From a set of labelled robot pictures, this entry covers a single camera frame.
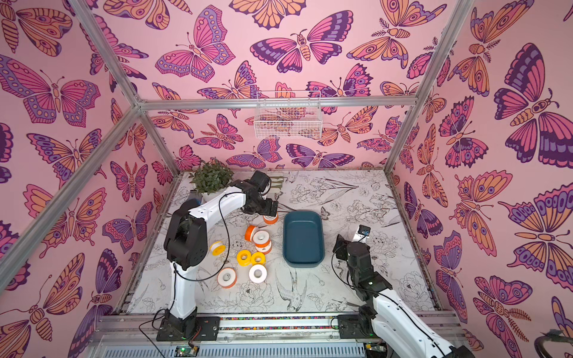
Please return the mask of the teal plastic storage box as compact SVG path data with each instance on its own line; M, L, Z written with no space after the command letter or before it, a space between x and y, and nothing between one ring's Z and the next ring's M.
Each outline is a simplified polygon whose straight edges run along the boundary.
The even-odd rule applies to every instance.
M321 216L313 211L294 211L284 218L283 258L288 266L317 267L325 258Z

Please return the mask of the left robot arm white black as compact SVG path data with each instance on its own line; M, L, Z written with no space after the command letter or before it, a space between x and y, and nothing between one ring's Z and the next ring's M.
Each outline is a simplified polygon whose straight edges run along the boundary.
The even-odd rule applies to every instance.
M235 210L274 216L278 202L267 198L271 186L272 179L256 171L250 179L232 182L210 201L202 204L200 198L190 199L172 214L164 241L173 277L172 303L161 323L164 331L173 329L182 337L194 334L198 314L195 285L200 282L196 271L207 256L208 231Z

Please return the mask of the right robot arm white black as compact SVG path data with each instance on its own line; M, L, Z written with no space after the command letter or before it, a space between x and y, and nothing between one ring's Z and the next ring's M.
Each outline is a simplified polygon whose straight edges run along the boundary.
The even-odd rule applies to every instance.
M466 347L433 331L399 296L392 284L374 270L366 238L346 240L338 235L332 258L346 262L348 277L342 283L364 302L359 308L361 329L384 341L399 357L473 357Z

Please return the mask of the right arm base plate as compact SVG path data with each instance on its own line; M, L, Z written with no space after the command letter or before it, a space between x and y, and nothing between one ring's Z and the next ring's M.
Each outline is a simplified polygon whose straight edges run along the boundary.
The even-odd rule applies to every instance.
M370 321L357 313L338 315L337 327L341 339L378 339Z

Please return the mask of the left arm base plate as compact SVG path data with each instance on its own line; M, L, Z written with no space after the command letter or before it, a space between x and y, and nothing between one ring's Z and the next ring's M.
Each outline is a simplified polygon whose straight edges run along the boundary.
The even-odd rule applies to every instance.
M169 316L162 320L156 340L158 342L216 341L220 322L219 316L191 316L185 320Z

